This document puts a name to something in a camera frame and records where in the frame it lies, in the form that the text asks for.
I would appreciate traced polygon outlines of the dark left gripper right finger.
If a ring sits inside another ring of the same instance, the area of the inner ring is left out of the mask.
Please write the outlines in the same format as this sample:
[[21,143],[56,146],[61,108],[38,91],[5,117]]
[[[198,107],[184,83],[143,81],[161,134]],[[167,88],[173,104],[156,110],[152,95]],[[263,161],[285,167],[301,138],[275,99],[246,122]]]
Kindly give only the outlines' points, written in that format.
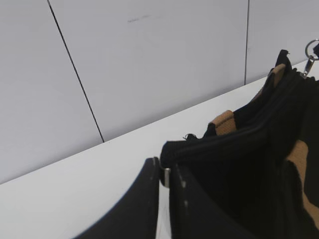
[[313,48],[313,53],[315,55],[319,55],[319,44],[317,44],[314,48]]

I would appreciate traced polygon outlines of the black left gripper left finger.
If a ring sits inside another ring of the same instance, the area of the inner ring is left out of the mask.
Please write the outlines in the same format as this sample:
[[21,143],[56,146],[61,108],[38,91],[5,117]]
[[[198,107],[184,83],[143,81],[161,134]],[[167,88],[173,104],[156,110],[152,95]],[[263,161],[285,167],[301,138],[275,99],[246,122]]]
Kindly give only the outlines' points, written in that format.
[[124,196],[78,239],[154,239],[159,211],[159,160],[145,160]]

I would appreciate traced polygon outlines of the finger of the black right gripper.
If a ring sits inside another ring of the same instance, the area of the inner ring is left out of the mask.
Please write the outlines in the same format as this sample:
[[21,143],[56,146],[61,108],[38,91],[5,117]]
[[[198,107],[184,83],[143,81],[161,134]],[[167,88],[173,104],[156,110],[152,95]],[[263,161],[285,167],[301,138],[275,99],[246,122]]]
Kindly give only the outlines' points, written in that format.
[[170,173],[170,227],[173,239],[249,239],[251,233],[207,195],[186,166]]

